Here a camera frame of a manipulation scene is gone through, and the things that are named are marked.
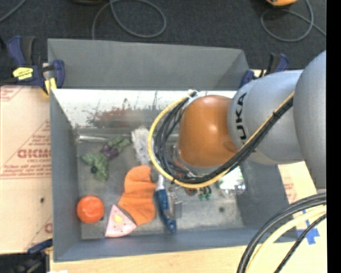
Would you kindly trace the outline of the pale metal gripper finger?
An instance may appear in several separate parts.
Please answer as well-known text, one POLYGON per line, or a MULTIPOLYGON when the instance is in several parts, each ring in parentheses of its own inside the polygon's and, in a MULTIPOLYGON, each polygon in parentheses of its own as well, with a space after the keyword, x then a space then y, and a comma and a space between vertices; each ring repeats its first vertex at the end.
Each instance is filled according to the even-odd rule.
POLYGON ((182 217, 182 200, 175 193, 172 193, 172 209, 175 219, 182 217))

